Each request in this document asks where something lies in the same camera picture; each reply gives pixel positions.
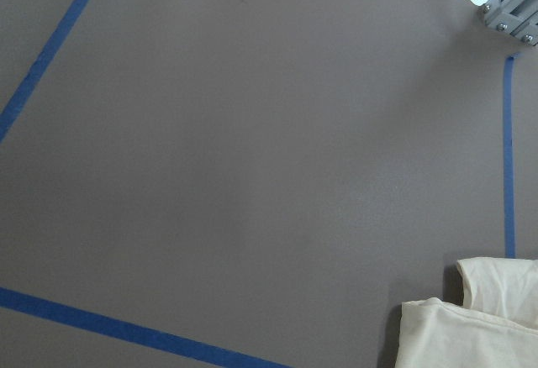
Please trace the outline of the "cream printed t-shirt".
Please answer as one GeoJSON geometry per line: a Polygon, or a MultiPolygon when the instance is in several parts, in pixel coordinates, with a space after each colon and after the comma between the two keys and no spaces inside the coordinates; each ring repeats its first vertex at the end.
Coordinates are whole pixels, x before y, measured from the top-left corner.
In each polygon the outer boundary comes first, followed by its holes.
{"type": "Polygon", "coordinates": [[[405,302],[397,367],[535,367],[537,263],[459,260],[463,302],[405,302]]]}

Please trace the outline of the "grey aluminium frame post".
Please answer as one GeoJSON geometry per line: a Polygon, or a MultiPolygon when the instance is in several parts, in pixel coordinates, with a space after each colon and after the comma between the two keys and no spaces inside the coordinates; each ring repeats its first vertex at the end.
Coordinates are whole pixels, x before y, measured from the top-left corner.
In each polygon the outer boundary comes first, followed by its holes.
{"type": "Polygon", "coordinates": [[[525,45],[537,46],[537,0],[488,0],[483,22],[525,45]]]}

